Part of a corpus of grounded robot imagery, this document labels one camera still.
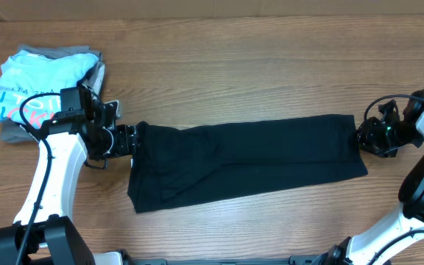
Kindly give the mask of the black t-shirt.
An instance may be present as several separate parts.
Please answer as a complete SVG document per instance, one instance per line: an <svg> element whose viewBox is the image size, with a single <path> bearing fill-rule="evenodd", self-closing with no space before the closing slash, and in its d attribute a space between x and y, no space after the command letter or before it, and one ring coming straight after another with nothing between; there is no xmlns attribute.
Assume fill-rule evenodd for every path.
<svg viewBox="0 0 424 265"><path fill-rule="evenodd" d="M137 213L362 177L351 115L179 130L141 122L127 189Z"/></svg>

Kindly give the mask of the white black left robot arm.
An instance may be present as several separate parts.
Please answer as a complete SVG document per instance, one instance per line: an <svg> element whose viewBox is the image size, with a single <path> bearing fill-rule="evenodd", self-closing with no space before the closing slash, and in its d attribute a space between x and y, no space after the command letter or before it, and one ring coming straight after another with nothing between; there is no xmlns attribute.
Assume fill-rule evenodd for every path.
<svg viewBox="0 0 424 265"><path fill-rule="evenodd" d="M72 222L82 167L134 155L135 126L117 125L119 101L102 102L84 87L57 93L61 110L35 129L39 158L26 200L9 227L0 228L0 264L132 264L124 250L93 254Z"/></svg>

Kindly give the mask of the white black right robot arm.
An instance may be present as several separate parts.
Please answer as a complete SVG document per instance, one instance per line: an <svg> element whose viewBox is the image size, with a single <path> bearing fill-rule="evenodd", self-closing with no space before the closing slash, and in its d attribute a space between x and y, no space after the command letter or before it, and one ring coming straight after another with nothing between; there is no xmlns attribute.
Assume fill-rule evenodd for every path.
<svg viewBox="0 0 424 265"><path fill-rule="evenodd" d="M393 158L402 146L424 143L424 89L408 95L402 112L396 105L397 98L394 94L373 102L382 117L364 117L357 130L362 150L380 158ZM423 240L424 155L403 181L398 200L396 209L369 230L346 238L323 254L304 258L303 264L389 264L399 252Z"/></svg>

